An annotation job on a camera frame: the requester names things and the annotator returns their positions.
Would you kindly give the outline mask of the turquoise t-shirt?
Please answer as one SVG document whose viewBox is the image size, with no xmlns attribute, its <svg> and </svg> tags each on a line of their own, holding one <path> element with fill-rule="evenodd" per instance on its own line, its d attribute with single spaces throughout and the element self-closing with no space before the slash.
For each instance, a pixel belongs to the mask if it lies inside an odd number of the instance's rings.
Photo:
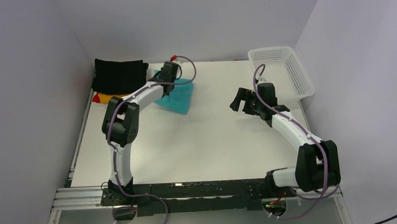
<svg viewBox="0 0 397 224">
<path fill-rule="evenodd" d="M 187 114 L 191 105 L 194 84 L 176 85 L 169 95 L 154 101 L 154 103 L 174 113 Z"/>
</svg>

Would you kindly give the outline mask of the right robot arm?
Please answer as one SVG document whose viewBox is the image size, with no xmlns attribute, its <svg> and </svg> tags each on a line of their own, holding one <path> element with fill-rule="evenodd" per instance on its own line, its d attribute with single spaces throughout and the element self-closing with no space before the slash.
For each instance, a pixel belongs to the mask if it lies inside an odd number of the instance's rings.
<svg viewBox="0 0 397 224">
<path fill-rule="evenodd" d="M 267 172 L 265 180 L 269 187 L 299 188 L 309 192 L 340 184 L 336 144 L 312 134 L 296 120 L 287 106 L 280 105 L 272 83 L 258 84 L 256 91 L 239 88 L 229 107 L 238 111 L 241 102 L 245 103 L 242 109 L 245 114 L 259 116 L 283 135 L 297 152 L 294 167 Z"/>
</svg>

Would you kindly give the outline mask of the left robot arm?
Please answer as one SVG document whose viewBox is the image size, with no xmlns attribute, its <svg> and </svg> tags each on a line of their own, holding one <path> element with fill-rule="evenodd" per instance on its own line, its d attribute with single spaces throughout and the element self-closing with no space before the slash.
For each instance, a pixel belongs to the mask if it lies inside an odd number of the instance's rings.
<svg viewBox="0 0 397 224">
<path fill-rule="evenodd" d="M 108 188 L 112 192 L 133 195 L 131 148 L 138 135 L 140 112 L 154 101 L 168 96 L 175 87 L 180 64 L 166 61 L 144 86 L 122 98 L 112 97 L 107 106 L 102 132 L 111 150 L 112 168 Z"/>
</svg>

